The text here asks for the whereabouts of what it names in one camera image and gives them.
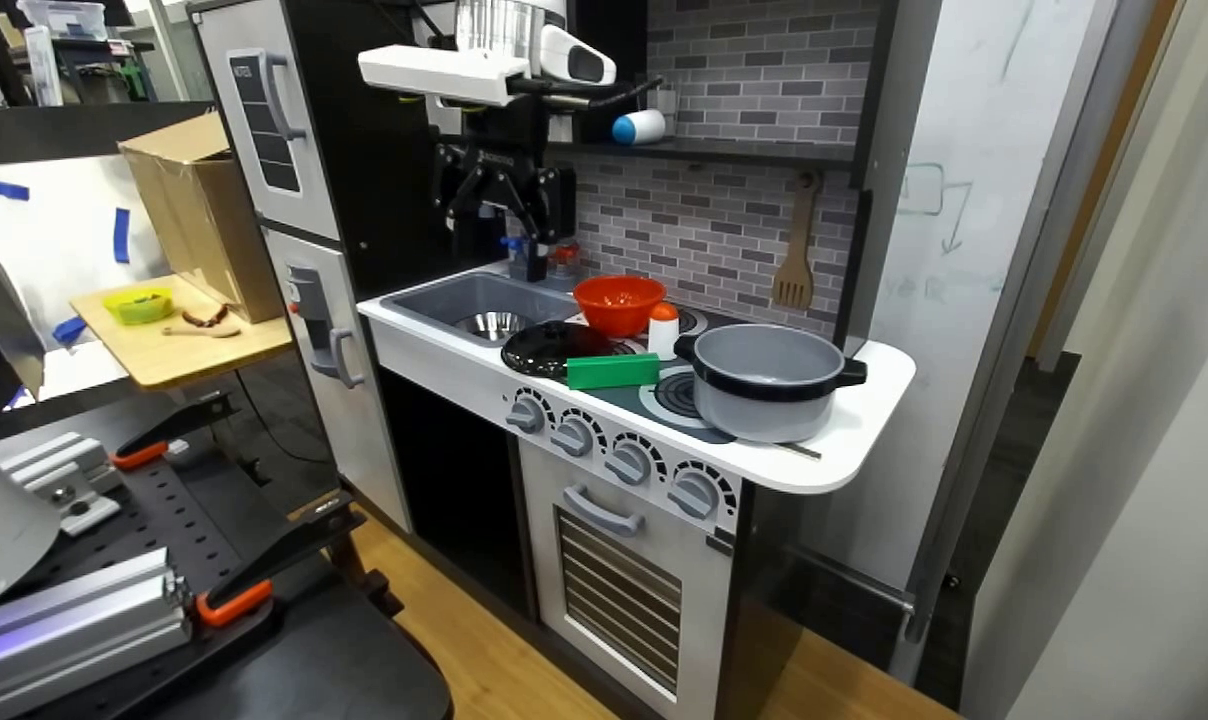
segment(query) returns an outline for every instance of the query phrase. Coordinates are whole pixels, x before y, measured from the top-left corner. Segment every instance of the gray tile wall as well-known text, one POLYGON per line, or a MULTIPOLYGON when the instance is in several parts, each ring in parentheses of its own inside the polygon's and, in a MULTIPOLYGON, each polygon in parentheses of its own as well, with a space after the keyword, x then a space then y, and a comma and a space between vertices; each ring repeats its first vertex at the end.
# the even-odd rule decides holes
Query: gray tile wall
MULTIPOLYGON (((877 0, 649 0, 649 68, 694 138, 856 143, 877 0)), ((574 156, 580 242, 595 271, 643 271, 681 304, 833 333, 856 190, 824 176, 813 306, 777 306, 796 166, 574 156)))
POLYGON ((856 223, 844 170, 824 176, 817 204, 808 313, 772 304, 796 204, 791 166, 575 156, 575 170, 580 247, 595 271, 643 271, 694 306, 833 333, 856 223))
POLYGON ((649 0, 681 134, 856 143, 882 0, 649 0))

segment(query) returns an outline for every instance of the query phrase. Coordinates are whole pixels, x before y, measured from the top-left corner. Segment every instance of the door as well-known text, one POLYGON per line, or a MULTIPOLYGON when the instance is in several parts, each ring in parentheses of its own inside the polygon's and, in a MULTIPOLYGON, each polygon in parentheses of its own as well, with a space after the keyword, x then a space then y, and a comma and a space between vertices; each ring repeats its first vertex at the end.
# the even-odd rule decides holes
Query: door
POLYGON ((343 257, 272 229, 265 236, 337 471, 414 531, 343 257))
POLYGON ((337 236, 315 123, 281 0, 194 6, 258 216, 337 236))
POLYGON ((733 554, 522 443, 539 619, 670 720, 715 714, 733 554))

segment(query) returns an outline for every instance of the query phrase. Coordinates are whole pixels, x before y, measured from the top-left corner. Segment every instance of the cardboard box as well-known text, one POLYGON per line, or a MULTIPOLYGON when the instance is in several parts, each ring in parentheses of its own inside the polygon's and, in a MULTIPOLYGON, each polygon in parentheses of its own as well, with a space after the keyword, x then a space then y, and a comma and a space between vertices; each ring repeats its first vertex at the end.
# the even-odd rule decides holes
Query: cardboard box
POLYGON ((238 304, 253 322, 283 313, 244 176, 220 114, 195 114, 121 143, 171 271, 238 304))

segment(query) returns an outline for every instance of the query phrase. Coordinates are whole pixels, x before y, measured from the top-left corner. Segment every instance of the stove knob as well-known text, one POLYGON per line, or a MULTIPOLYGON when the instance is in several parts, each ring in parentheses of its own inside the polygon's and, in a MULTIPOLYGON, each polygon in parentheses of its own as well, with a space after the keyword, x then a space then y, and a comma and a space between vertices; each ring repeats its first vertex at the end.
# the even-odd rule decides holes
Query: stove knob
POLYGON ((707 471, 681 471, 677 486, 670 491, 674 502, 681 502, 681 510, 697 514, 697 519, 714 519, 715 514, 715 479, 707 471))
POLYGON ((605 466, 625 483, 643 483, 652 471, 649 453, 641 443, 618 443, 605 466))
POLYGON ((560 421, 551 443, 567 456, 591 456, 591 428, 580 417, 560 421))
POLYGON ((539 433, 539 422, 545 422, 539 402, 527 395, 517 395, 509 422, 517 422, 527 437, 539 433))

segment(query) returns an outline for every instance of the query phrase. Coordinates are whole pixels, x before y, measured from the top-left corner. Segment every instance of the sink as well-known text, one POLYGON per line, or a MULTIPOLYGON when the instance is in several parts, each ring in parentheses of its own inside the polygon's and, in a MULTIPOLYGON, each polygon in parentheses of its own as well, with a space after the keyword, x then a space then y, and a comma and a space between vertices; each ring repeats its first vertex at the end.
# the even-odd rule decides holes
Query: sink
POLYGON ((504 342, 527 322, 575 314, 567 292, 512 278, 504 269, 471 269, 433 283, 384 297, 380 304, 414 313, 478 342, 504 342))

